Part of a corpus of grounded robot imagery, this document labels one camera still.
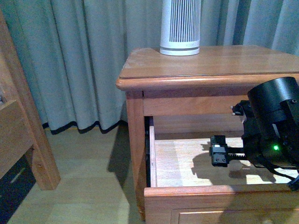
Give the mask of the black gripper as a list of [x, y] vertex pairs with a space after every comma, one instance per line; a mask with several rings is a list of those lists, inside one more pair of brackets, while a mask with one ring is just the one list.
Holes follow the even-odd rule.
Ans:
[[245, 116], [242, 135], [243, 147], [230, 147], [225, 135], [210, 138], [209, 155], [214, 167], [227, 167], [232, 160], [249, 160], [258, 168], [299, 167], [299, 126], [286, 119], [271, 124], [273, 136], [260, 130], [250, 102], [242, 100], [232, 107], [237, 116]]

